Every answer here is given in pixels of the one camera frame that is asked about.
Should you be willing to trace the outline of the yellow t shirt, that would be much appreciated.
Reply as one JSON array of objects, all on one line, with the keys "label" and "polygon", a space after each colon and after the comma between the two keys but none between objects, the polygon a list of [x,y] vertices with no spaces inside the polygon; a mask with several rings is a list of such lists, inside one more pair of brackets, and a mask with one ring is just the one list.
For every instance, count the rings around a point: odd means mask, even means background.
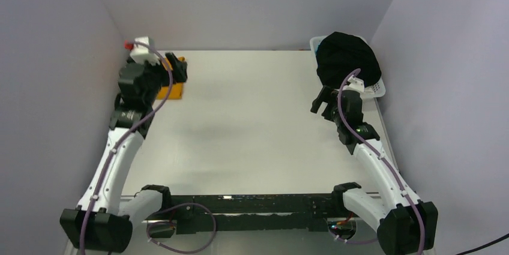
[{"label": "yellow t shirt", "polygon": [[[181,61],[185,61],[185,57],[178,57]],[[168,100],[179,100],[182,98],[184,89],[184,83],[174,83],[171,88],[168,86],[162,86],[160,92],[158,93],[156,99],[162,100],[166,96],[167,92],[170,91]]]}]

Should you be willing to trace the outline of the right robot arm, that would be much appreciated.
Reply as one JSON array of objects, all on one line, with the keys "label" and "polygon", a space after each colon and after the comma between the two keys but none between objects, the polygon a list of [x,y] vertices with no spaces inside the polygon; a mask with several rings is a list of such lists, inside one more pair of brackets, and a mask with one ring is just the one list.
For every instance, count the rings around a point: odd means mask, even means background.
[{"label": "right robot arm", "polygon": [[322,104],[322,117],[335,123],[339,141],[358,160],[378,189],[380,200],[368,195],[356,182],[336,185],[331,209],[338,216],[350,211],[375,232],[385,254],[421,254],[435,243],[438,210],[409,187],[389,161],[375,128],[364,120],[363,101],[357,91],[338,91],[323,86],[311,112]]}]

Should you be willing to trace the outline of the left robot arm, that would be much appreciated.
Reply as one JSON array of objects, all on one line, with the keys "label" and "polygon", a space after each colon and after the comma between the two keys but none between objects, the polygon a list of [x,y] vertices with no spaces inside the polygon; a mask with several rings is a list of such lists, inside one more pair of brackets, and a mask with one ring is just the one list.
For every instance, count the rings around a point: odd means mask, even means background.
[{"label": "left robot arm", "polygon": [[133,230],[151,215],[164,219],[171,214],[170,190],[146,185],[133,199],[122,202],[131,164],[146,139],[159,93],[182,91],[187,81],[185,58],[165,53],[166,63],[138,64],[128,58],[119,71],[119,92],[110,116],[103,156],[94,177],[73,209],[64,209],[59,222],[74,248],[122,253]]}]

